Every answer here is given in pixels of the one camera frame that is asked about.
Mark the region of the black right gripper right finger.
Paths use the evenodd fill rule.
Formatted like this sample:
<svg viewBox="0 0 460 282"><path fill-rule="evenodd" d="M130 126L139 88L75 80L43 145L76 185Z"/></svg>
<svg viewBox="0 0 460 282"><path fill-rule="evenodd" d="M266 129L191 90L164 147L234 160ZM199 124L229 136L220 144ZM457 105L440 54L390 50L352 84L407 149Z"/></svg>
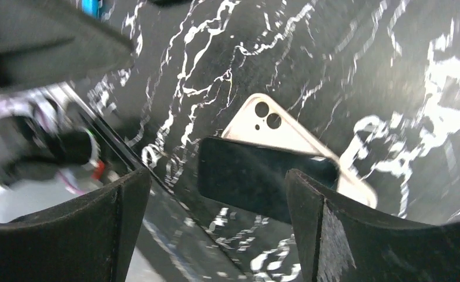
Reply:
<svg viewBox="0 0 460 282"><path fill-rule="evenodd" d="M304 281L460 281L460 221L391 216L297 169L285 183Z"/></svg>

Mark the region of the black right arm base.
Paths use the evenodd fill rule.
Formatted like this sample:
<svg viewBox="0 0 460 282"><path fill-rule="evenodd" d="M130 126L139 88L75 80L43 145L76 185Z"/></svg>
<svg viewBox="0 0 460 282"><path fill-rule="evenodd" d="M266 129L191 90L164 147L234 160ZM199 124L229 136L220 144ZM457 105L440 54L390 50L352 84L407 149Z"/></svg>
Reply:
<svg viewBox="0 0 460 282"><path fill-rule="evenodd" d="M0 95L0 184L59 176L80 194L63 171L100 165L100 142L84 119L87 115L81 103L59 101L49 93Z"/></svg>

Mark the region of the black smartphone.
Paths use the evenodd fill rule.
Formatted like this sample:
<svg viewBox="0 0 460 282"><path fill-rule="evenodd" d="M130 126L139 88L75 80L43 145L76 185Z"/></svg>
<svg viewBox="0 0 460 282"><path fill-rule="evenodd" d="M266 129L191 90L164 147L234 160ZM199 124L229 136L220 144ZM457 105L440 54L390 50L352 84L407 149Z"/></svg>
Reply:
<svg viewBox="0 0 460 282"><path fill-rule="evenodd" d="M298 169L329 189L340 177L332 159L206 137L199 147L197 189L201 196L290 224L286 173Z"/></svg>

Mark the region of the beige phone case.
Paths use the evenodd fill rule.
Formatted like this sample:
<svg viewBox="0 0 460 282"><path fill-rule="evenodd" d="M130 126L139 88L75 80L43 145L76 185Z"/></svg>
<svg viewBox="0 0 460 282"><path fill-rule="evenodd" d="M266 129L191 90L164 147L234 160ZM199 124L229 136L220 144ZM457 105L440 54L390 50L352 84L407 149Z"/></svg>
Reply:
<svg viewBox="0 0 460 282"><path fill-rule="evenodd" d="M377 207L374 189L341 164L338 156L264 93L247 98L221 136L330 158L340 167L337 192L373 209Z"/></svg>

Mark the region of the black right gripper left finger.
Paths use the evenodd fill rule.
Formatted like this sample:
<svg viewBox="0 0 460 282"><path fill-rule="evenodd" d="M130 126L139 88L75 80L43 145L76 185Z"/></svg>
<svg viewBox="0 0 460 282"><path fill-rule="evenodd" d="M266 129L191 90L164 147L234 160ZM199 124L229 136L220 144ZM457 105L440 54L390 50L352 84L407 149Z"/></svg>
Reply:
<svg viewBox="0 0 460 282"><path fill-rule="evenodd" d="M0 281L125 281L151 185L138 169L0 223Z"/></svg>

